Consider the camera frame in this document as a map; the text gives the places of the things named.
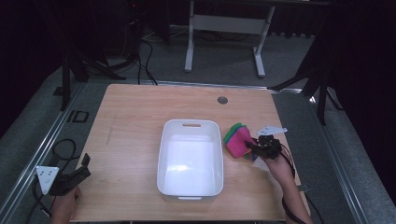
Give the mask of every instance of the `dark background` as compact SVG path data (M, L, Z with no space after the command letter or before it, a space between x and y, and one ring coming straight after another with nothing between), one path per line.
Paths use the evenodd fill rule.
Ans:
M87 54L98 58L110 55L127 57L138 51L139 35L125 29L128 22L141 20L148 23L165 39L169 40L167 24L188 24L188 1L145 1L132 11L125 11L122 1L69 1L82 4L89 20L81 15L66 14L73 21L69 24L89 26L89 32L80 29L74 33L68 26L70 39ZM286 36L316 35L311 50L305 57L301 70L315 67L329 60L329 50L334 43L343 47L336 54L332 67L330 85L336 90L348 117L372 160L390 197L396 200L396 111L394 76L396 66L396 7L392 1L375 1L367 5L364 13L352 28L345 26L356 16L357 7L368 1L345 1L355 4L352 9L333 9L323 28L318 29L327 15L327 9L315 7L280 7L276 10L271 33ZM196 10L207 12L210 2L200 3ZM233 7L239 14L234 15ZM262 18L266 7L229 5L218 7L217 13L233 16L250 15ZM18 117L43 80L61 66L62 50L54 40L46 23L36 10L32 0L0 2L0 136ZM95 35L93 45L84 39Z

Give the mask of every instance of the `gray floor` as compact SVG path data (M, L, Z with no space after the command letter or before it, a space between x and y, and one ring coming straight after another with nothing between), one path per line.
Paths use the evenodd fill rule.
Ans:
M251 49L258 41L257 36L238 42L216 43L197 38L190 73L184 72L187 37L173 37L170 46L157 40L155 36L147 38L153 46L148 70L160 85L172 81L245 87L273 86L293 77L313 41L305 37L269 36L262 55L267 76L260 78L256 76ZM145 61L149 55L149 45L142 44L140 52ZM118 73L127 77L125 83L136 83L136 66ZM144 71L141 77L147 79ZM71 138L76 141L78 152L81 152L106 86L111 82L114 81L105 77L93 77L86 84L74 82L73 87L80 92L69 111L90 112L89 119L86 123L62 122L62 129L53 135L54 139ZM290 88L300 89L304 83L305 80ZM68 114L59 111L61 98L52 95L60 85L61 73L58 71L43 83L18 120L0 140L0 174L3 177L1 202L12 195L13 186L27 162L42 148L40 144L46 140L53 122L61 116L67 117ZM289 129L287 138L302 182L311 188L307 195L322 214L325 223L391 223L395 220L394 205L345 113L327 104L327 126L323 127L315 116L315 105L301 94L282 91L273 96L281 122ZM350 193L352 200L346 199ZM357 199L358 206L350 203L356 202L353 198ZM31 192L27 191L10 223L24 222L33 202ZM319 223L312 206L311 211L313 219ZM46 222L49 220L36 209L30 223Z

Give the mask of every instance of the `pink sponge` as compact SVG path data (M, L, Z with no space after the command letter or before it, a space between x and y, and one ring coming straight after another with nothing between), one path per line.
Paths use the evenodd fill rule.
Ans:
M247 126L242 125L241 123L236 123L230 129L230 131L227 132L223 140L235 158L242 157L250 152L250 149L247 148L245 141L257 145L253 139L251 139L250 131L248 130Z

